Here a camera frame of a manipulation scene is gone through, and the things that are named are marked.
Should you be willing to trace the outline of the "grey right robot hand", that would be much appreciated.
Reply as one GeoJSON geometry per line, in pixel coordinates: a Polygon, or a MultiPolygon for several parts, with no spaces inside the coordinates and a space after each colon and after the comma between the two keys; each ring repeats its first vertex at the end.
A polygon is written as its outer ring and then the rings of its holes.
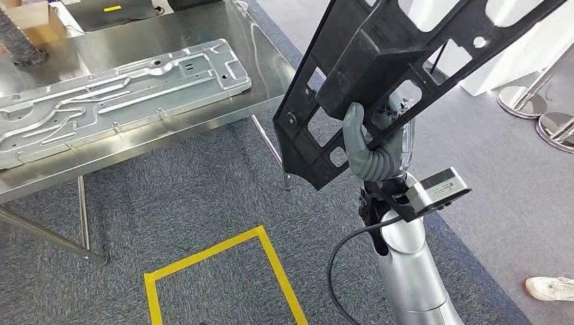
{"type": "Polygon", "coordinates": [[[384,138],[369,149],[363,133],[364,109],[358,102],[349,106],[343,120],[343,137],[349,167],[364,181],[382,181],[403,175],[409,168],[414,149],[415,122],[384,138]]]}

